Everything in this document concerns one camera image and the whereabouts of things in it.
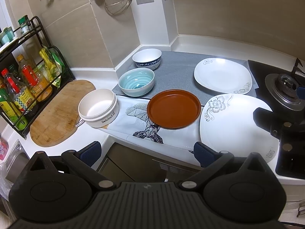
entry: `orange plate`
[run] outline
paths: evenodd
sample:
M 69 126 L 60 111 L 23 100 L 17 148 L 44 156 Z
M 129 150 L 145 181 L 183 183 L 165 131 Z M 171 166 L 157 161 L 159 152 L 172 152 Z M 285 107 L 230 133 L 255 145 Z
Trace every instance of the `orange plate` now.
M 165 90 L 148 103 L 148 117 L 157 125 L 177 129 L 193 123 L 201 112 L 201 104 L 192 93 L 181 89 Z

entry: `patterned cloth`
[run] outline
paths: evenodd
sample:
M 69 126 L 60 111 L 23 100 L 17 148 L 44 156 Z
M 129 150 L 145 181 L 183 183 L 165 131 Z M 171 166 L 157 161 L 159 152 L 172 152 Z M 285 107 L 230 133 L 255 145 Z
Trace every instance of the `patterned cloth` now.
M 108 130 L 188 151 L 193 151 L 194 144 L 200 141 L 200 116 L 187 127 L 176 130 L 164 129 L 149 119 L 147 115 L 149 100 L 121 95 L 117 95 L 117 100 L 120 110 L 116 119 L 107 126 Z

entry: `spice rack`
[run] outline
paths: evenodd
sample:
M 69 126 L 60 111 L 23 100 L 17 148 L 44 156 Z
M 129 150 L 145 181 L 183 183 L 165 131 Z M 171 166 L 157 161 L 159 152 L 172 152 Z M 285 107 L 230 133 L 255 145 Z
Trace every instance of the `spice rack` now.
M 34 16 L 32 19 L 30 19 L 31 25 L 33 27 L 33 29 L 28 32 L 27 34 L 23 35 L 22 37 L 19 38 L 18 43 L 16 43 L 15 45 L 12 45 L 9 49 L 7 49 L 5 52 L 0 54 L 0 71 L 2 71 L 6 66 L 4 66 L 3 61 L 4 59 L 9 56 L 9 54 L 11 54 L 15 49 L 17 49 L 19 46 L 21 46 L 24 42 L 26 42 L 28 39 L 36 36 L 40 46 L 42 47 L 43 45 L 47 46 L 49 49 L 54 49 L 57 53 L 57 55 L 61 58 L 62 62 L 65 65 L 65 69 L 62 71 L 62 73 L 60 73 L 56 78 L 54 78 L 45 88 L 44 90 L 40 93 L 42 94 L 43 92 L 45 92 L 45 90 L 52 85 L 53 81 L 55 81 L 57 78 L 61 77 L 61 82 L 60 82 L 60 87 L 57 89 L 55 86 L 53 87 L 53 91 L 51 96 L 46 99 L 43 102 L 37 102 L 38 104 L 38 110 L 37 112 L 33 115 L 33 116 L 28 116 L 25 115 L 25 113 L 27 112 L 28 108 L 35 102 L 37 101 L 37 98 L 40 96 L 40 94 L 32 101 L 31 104 L 28 105 L 28 107 L 24 110 L 24 112 L 22 112 L 22 114 L 18 117 L 17 121 L 15 121 L 15 123 L 12 123 L 6 116 L 6 114 L 3 112 L 3 110 L 0 108 L 0 115 L 4 118 L 4 120 L 16 131 L 18 132 L 23 138 L 26 139 L 26 135 L 29 133 L 30 131 L 30 126 L 31 124 L 34 122 L 34 120 L 37 118 L 37 116 L 43 111 L 43 109 L 49 104 L 49 102 L 62 90 L 62 88 L 67 85 L 69 82 L 75 80 L 75 77 L 72 73 L 72 71 L 70 70 L 65 58 L 63 57 L 62 53 L 60 52 L 60 50 L 51 44 L 48 35 L 45 32 L 44 27 L 42 26 L 42 23 L 40 21 L 40 19 L 37 16 Z M 20 30 L 20 27 L 18 27 L 16 30 L 14 30 L 14 33 L 17 32 L 18 30 Z M 22 116 L 25 116 L 27 118 L 28 124 L 27 126 L 19 131 L 17 130 L 17 128 L 15 127 L 15 125 L 19 122 L 19 120 L 22 118 Z

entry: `yellow bag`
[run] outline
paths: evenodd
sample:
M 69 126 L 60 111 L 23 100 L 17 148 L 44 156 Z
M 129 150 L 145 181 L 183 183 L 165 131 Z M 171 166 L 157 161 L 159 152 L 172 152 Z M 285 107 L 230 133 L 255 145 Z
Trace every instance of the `yellow bag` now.
M 52 57 L 52 53 L 47 47 L 44 46 L 44 48 L 42 48 L 39 51 L 39 55 L 45 61 L 45 68 L 47 69 L 49 80 L 50 81 L 54 80 L 54 78 L 56 78 L 60 74 L 60 71 L 55 64 L 55 61 Z M 60 82 L 61 82 L 61 77 L 57 78 L 52 84 L 55 87 L 59 88 Z

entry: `pink package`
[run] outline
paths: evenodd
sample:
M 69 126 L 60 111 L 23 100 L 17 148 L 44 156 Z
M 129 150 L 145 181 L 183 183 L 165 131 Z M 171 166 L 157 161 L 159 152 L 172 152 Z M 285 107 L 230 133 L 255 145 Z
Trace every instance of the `pink package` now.
M 4 160 L 8 150 L 9 146 L 4 141 L 0 141 L 0 160 Z

